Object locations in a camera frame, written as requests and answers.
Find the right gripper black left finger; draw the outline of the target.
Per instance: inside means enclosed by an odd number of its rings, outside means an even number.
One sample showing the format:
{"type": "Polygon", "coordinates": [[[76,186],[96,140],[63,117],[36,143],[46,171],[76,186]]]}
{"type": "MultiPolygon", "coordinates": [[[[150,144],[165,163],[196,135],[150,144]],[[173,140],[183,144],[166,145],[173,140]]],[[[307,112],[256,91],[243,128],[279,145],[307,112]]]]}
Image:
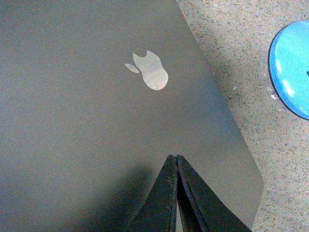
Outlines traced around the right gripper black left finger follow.
{"type": "Polygon", "coordinates": [[[174,232],[177,216],[178,167],[168,156],[144,205],[130,223],[131,232],[174,232]]]}

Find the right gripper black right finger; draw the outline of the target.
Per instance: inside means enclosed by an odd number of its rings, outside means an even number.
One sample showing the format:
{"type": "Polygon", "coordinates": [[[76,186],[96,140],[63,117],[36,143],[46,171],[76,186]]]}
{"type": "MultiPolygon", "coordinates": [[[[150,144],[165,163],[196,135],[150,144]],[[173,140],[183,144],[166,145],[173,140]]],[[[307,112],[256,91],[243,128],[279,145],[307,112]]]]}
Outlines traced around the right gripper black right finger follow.
{"type": "Polygon", "coordinates": [[[178,205],[184,232],[250,232],[184,156],[177,155],[178,205]]]}

